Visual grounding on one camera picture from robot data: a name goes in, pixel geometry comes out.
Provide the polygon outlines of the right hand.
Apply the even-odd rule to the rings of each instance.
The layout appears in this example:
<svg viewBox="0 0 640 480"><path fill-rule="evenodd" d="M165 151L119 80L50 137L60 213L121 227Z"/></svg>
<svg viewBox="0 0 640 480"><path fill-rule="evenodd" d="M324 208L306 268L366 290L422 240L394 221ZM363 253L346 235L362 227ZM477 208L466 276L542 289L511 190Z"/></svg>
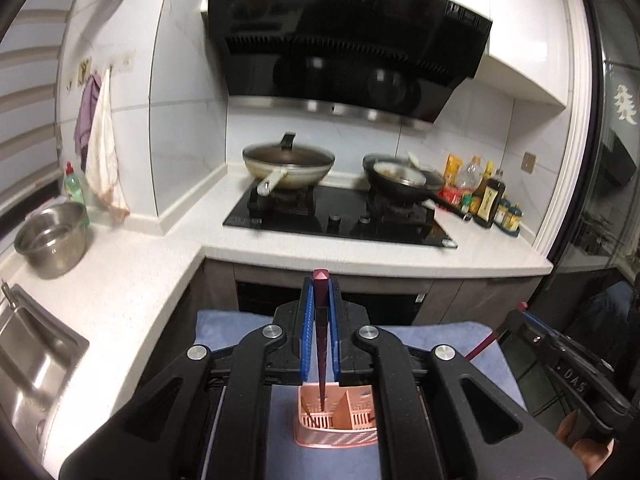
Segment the right hand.
<svg viewBox="0 0 640 480"><path fill-rule="evenodd" d="M591 438L582 437L575 440L579 420L579 411L574 410L566 415L555 431L555 437L580 459L587 471L587 477L591 478L611 456L615 441L609 440L607 444L597 442Z"/></svg>

